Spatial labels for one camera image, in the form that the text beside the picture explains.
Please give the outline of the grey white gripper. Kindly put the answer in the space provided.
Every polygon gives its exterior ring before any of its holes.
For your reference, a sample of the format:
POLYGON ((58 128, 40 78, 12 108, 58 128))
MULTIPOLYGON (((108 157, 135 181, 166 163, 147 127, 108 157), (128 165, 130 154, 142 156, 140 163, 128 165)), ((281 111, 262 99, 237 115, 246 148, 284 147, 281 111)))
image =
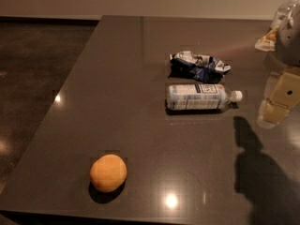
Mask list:
MULTIPOLYGON (((277 30, 275 57, 281 63, 292 66, 282 71, 270 100, 287 108, 300 102, 300 7, 294 7, 277 30)), ((264 99, 260 105, 257 125, 261 128, 276 127, 289 110, 264 99)))

